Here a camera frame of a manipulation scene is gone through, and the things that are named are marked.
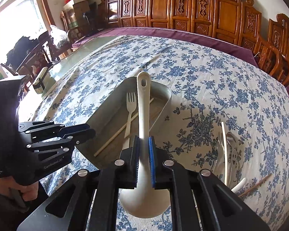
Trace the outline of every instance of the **metal screw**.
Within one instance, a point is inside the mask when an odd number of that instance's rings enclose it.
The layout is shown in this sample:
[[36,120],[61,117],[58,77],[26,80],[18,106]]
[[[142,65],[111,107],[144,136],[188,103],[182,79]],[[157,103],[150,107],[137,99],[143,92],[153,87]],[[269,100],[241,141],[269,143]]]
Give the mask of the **metal screw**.
[[117,166],[124,165],[124,160],[121,160],[121,159],[115,160],[115,165],[117,165]]
[[78,171],[78,175],[79,175],[80,177],[84,177],[84,176],[86,176],[87,174],[88,174],[88,171],[85,170],[85,169],[82,169],[82,170]]
[[211,172],[209,171],[209,170],[207,170],[207,169],[204,169],[204,170],[202,170],[201,171],[201,174],[203,175],[203,176],[210,176],[210,174],[211,174]]
[[174,161],[172,161],[172,160],[165,160],[165,161],[164,161],[164,164],[165,164],[166,166],[168,166],[168,167],[171,167],[171,166],[174,165]]

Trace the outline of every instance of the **metal tray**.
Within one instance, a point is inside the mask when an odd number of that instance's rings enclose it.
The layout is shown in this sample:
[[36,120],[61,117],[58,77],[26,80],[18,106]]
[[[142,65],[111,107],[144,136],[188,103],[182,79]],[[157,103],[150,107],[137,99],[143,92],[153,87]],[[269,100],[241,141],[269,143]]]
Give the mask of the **metal tray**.
[[[96,136],[86,143],[76,146],[98,169],[105,168],[120,156],[125,129],[99,155],[94,157],[94,153],[127,122],[129,113],[126,109],[126,93],[135,93],[137,96],[136,77],[125,79],[87,120],[87,124],[95,129]],[[150,98],[154,99],[150,103],[150,135],[158,134],[161,124],[169,114],[171,97],[172,92],[169,87],[151,81]],[[139,132],[138,121],[139,119],[136,117],[131,123],[130,146],[133,145],[134,136]]]

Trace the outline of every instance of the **floral tablecloth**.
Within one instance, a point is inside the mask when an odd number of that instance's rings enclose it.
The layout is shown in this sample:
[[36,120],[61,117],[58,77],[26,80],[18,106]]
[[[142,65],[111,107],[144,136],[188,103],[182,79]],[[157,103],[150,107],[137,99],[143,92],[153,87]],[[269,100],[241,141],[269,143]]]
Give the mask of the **floral tablecloth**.
[[[289,97],[275,79],[240,59],[183,41],[120,36],[71,68],[33,119],[84,123],[116,86],[141,69],[173,92],[172,111],[154,136],[156,145],[186,169],[211,169],[224,121],[240,142],[230,186],[246,177],[242,193],[272,173],[243,200],[278,229],[289,214]],[[41,181],[46,192],[52,194],[81,168],[96,170],[75,150],[71,164]],[[118,204],[117,230],[172,230],[171,211],[138,219]]]

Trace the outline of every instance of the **white fork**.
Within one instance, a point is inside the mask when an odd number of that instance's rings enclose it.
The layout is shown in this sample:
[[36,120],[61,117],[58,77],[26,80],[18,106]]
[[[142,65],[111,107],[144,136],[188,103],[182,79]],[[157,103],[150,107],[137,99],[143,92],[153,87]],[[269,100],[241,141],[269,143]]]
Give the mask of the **white fork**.
[[[131,118],[132,118],[132,113],[136,110],[137,107],[137,101],[136,101],[136,95],[132,93],[126,93],[126,108],[127,111],[129,112],[129,117],[127,118],[127,123],[126,123],[126,129],[125,129],[125,135],[124,139],[128,137],[131,133]],[[129,138],[127,138],[123,144],[123,149],[129,148]]]

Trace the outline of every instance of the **person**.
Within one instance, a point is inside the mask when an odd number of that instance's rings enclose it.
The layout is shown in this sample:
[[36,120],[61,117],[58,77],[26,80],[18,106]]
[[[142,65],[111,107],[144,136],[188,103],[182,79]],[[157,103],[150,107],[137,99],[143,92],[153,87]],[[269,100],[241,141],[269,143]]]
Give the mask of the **person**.
[[[23,201],[15,200],[11,189],[18,190]],[[21,222],[47,198],[40,182],[22,186],[11,176],[0,178],[0,231],[16,231]]]

